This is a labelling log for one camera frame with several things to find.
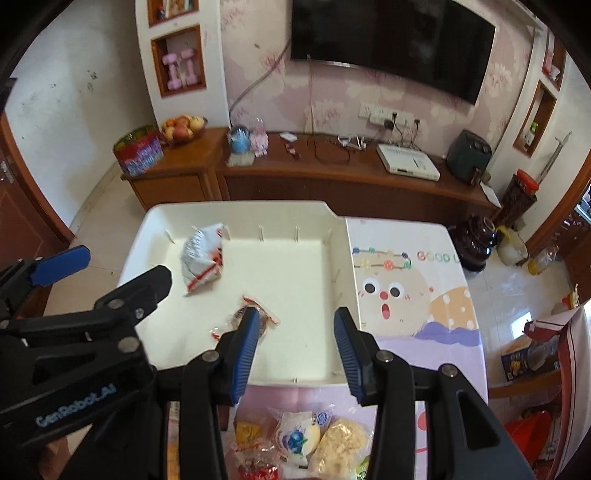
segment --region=white router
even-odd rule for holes
[[[439,180],[439,170],[423,152],[395,145],[378,145],[378,154],[388,173],[418,179]]]

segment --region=cartoon eye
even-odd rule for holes
[[[366,293],[373,295],[379,290],[379,282],[375,278],[367,278],[363,282],[363,289]]]
[[[388,286],[388,291],[390,292],[390,295],[393,296],[395,299],[399,297],[404,297],[404,287],[398,282],[391,283]]]

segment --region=fruit bowl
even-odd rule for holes
[[[207,127],[207,118],[181,115],[169,118],[160,127],[160,140],[169,145],[184,145],[201,138]]]

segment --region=dark green air fryer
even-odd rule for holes
[[[458,180],[476,185],[491,157],[491,146],[486,140],[468,130],[462,130],[447,154],[447,168]]]

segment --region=door frame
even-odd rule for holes
[[[6,150],[4,153],[7,157],[8,164],[11,171],[18,182],[19,186],[24,191],[25,195],[41,216],[43,221],[51,229],[51,231],[64,243],[67,248],[74,240],[74,233],[62,221],[50,203],[47,201],[39,185],[35,182],[33,175],[27,168],[25,161],[22,158],[21,152],[18,149],[17,143],[14,140],[10,124],[6,113],[3,112],[0,116],[0,147]]]
[[[591,181],[591,150],[583,162],[579,173],[574,178],[569,189],[558,202],[558,205],[544,220],[544,223],[534,232],[531,238],[525,243],[527,251],[531,257],[537,255],[544,247],[545,243],[558,230],[563,220],[573,211],[574,207],[580,202],[583,193]]]

